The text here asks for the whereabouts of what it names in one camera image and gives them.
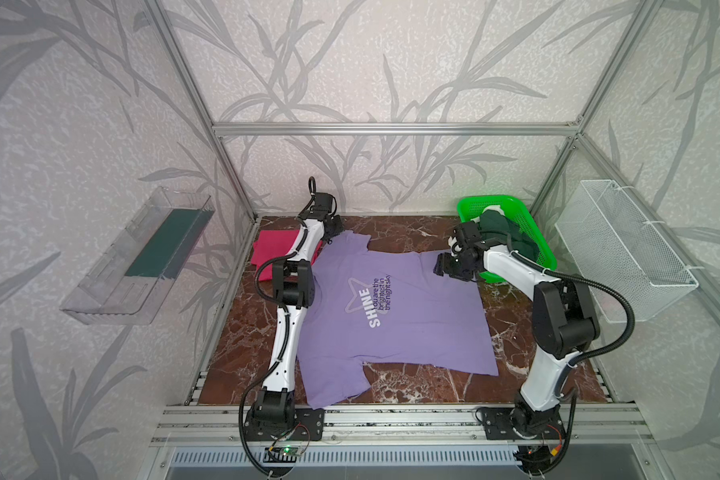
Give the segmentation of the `purple printed t-shirt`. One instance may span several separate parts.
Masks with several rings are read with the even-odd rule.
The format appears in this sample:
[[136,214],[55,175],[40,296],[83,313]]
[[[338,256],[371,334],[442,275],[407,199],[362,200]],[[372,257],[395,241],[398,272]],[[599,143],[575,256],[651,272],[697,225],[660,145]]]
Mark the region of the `purple printed t-shirt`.
[[497,375],[477,284],[436,275],[436,251],[386,253],[369,242],[345,231],[313,265],[315,300],[297,352],[308,405],[324,408],[367,391],[367,363]]

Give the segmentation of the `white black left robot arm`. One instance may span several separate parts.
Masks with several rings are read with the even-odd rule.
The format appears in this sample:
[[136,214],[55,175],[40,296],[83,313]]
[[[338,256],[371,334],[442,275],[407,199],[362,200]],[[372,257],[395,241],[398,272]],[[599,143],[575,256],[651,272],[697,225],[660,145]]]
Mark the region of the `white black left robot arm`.
[[291,248],[263,264],[272,270],[272,292],[259,290],[258,294],[276,307],[276,332],[268,369],[241,397],[240,435],[245,440],[296,428],[295,363],[301,327],[315,296],[312,260],[321,243],[330,242],[343,230],[331,206],[312,203],[297,220],[299,230]]

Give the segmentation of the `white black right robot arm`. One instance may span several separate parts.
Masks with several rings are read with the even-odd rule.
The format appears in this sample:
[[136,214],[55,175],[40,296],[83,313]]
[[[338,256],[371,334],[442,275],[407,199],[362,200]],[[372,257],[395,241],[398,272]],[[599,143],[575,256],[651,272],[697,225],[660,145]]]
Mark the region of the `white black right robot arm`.
[[532,439],[555,421],[561,389],[574,363],[599,337],[591,293],[598,285],[547,269],[506,245],[441,253],[434,267],[436,275],[462,281],[475,280],[481,271],[506,280],[532,302],[535,356],[509,415],[514,434]]

